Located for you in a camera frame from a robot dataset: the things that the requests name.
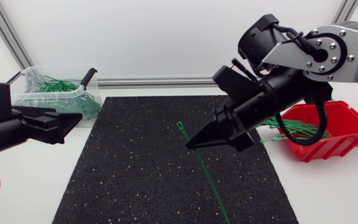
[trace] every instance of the screw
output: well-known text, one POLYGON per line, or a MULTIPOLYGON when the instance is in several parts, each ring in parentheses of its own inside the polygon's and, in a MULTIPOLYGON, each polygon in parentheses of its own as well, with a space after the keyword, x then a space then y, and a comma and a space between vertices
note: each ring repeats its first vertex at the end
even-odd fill
POLYGON ((318 34, 318 29, 314 29, 311 31, 311 35, 317 35, 318 34))
POLYGON ((346 35, 346 30, 341 30, 340 33, 339 33, 339 35, 340 35, 341 37, 345 36, 345 35, 346 35))
POLYGON ((353 55, 347 56, 347 60, 350 61, 350 62, 353 62, 354 61, 354 56, 353 55))

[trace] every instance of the green cable tie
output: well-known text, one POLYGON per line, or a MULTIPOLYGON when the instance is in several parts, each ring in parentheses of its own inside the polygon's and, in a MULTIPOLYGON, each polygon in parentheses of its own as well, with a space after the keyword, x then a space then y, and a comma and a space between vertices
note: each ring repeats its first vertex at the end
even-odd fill
MULTIPOLYGON (((177 126, 180 130, 180 132, 182 133, 182 135, 185 137, 186 141, 189 141, 190 140, 190 137, 189 135, 187 134, 187 132, 185 131, 185 127, 183 126, 182 122, 181 121, 178 121, 177 122, 177 126)), ((200 154, 198 153, 198 150, 197 149, 194 149, 194 154, 196 155, 196 158, 198 160, 198 162, 200 162, 200 165, 201 165, 201 168, 203 169, 204 173, 205 173, 205 176, 206 178, 208 179, 208 182, 212 188, 212 191, 214 192, 215 194, 215 197, 216 197, 216 200, 218 201, 218 204, 219 206, 221 207, 221 210, 222 210, 222 213, 223 213, 223 216, 224 216, 224 219, 226 221, 227 224, 230 224, 230 220, 229 220, 229 217, 226 213, 226 210, 224 209, 224 205, 223 205, 223 202, 221 200, 221 197, 219 196, 219 193, 218 193, 218 190, 216 189, 215 185, 214 185, 214 182, 208 172, 208 170, 206 169, 206 166, 204 164, 204 161, 203 159, 201 158, 200 154)))

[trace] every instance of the black rubber mat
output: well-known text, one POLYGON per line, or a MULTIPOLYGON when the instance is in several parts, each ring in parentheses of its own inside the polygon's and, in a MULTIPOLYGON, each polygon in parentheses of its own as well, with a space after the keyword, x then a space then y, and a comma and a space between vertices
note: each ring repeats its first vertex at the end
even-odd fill
MULTIPOLYGON (((53 222, 225 223, 176 127, 182 121, 191 134, 223 98, 107 98, 53 222)), ((298 223, 263 144, 200 154, 231 223, 298 223)))

